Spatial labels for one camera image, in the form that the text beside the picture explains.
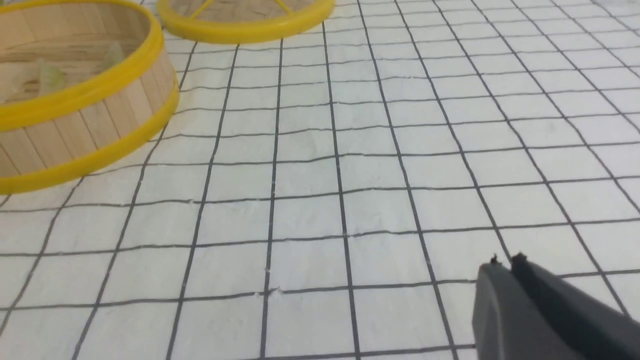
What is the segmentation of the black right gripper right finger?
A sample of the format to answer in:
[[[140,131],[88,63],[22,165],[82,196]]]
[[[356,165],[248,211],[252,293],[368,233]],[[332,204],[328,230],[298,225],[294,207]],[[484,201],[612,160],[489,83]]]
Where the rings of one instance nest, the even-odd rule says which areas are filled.
[[[639,323],[530,262],[519,253],[510,273],[554,333],[585,360],[637,360]]]

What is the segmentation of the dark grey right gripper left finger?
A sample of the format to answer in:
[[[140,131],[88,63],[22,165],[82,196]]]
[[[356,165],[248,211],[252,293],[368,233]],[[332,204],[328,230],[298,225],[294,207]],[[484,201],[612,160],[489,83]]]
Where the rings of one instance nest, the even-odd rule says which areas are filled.
[[[478,267],[471,318],[479,360],[583,360],[544,319],[510,269]]]

